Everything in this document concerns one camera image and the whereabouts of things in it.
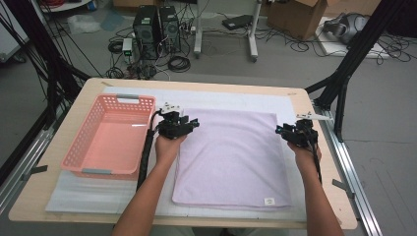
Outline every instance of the lavender towel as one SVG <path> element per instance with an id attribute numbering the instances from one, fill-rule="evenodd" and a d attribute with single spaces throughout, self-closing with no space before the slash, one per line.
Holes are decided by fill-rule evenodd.
<path id="1" fill-rule="evenodd" d="M 291 205 L 275 114 L 209 109 L 184 114 L 201 125 L 181 145 L 174 203 L 254 210 Z"/>

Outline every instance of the hand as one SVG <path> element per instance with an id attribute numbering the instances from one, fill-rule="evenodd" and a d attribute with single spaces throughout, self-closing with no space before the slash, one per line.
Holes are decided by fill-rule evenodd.
<path id="1" fill-rule="evenodd" d="M 155 143 L 156 164 L 171 166 L 181 143 L 186 138 L 187 136 L 183 136 L 176 140 L 169 140 L 163 136 L 158 136 Z"/>
<path id="2" fill-rule="evenodd" d="M 297 167 L 300 170 L 301 175 L 317 175 L 316 165 L 314 163 L 314 158 L 311 150 L 308 148 L 297 147 L 290 142 L 287 144 L 295 153 L 295 162 L 297 163 Z M 322 152 L 320 151 L 318 145 L 316 145 L 316 151 L 319 160 L 321 160 Z"/>

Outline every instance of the pink plastic basket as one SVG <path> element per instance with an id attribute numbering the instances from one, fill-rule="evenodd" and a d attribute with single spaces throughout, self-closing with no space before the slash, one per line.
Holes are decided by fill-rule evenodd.
<path id="1" fill-rule="evenodd" d="M 137 180 L 154 102 L 152 96 L 99 95 L 61 168 L 80 177 Z"/>

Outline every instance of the cardboard box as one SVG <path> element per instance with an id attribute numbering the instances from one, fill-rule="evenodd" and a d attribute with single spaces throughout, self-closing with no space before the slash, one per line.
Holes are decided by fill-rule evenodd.
<path id="1" fill-rule="evenodd" d="M 325 10 L 326 17 L 337 17 L 340 13 L 359 13 L 372 16 L 381 0 L 340 0 Z"/>
<path id="2" fill-rule="evenodd" d="M 291 0 L 274 2 L 268 13 L 268 26 L 283 30 L 286 34 L 306 40 L 319 25 L 325 10 L 339 0 Z"/>
<path id="3" fill-rule="evenodd" d="M 141 5 L 159 6 L 160 0 L 113 0 L 113 5 L 120 8 L 138 8 Z"/>

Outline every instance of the concrete floor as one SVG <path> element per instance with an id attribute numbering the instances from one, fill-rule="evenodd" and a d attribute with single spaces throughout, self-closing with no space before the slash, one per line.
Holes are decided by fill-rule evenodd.
<path id="1" fill-rule="evenodd" d="M 103 23 L 122 13 L 108 9 L 89 13 L 82 9 L 60 17 L 71 14 L 91 14 Z M 131 17 L 116 20 L 107 30 L 73 36 L 100 74 L 109 68 L 108 38 L 132 24 Z M 205 24 L 221 28 L 214 19 Z M 265 19 L 260 19 L 260 28 L 265 28 Z M 64 40 L 74 65 L 96 76 L 97 72 L 68 37 Z M 257 44 L 259 59 L 253 63 L 248 56 L 246 38 L 205 34 L 200 59 L 190 54 L 191 69 L 184 74 L 167 71 L 169 80 L 306 88 L 331 75 L 342 60 L 317 56 L 311 44 L 308 51 L 296 52 L 280 36 L 269 41 L 259 39 Z M 417 55 L 416 44 L 407 52 Z M 384 235 L 417 235 L 416 62 L 415 59 L 407 63 L 388 59 L 378 65 L 375 59 L 366 59 L 348 88 L 343 138 Z M 0 164 L 3 164 L 46 103 L 30 62 L 1 64 L 0 76 Z M 154 80 L 168 81 L 168 77 L 159 73 Z M 311 98 L 319 94 L 314 92 Z M 1 235 L 109 235 L 112 228 L 107 224 L 12 222 L 7 217 L 9 209 L 10 206 L 6 207 L 0 216 Z M 206 236 L 217 235 L 219 230 L 198 228 L 195 231 L 199 236 Z M 304 230 L 290 231 L 290 235 L 305 234 Z M 366 235 L 360 224 L 355 230 L 346 230 L 345 234 Z"/>

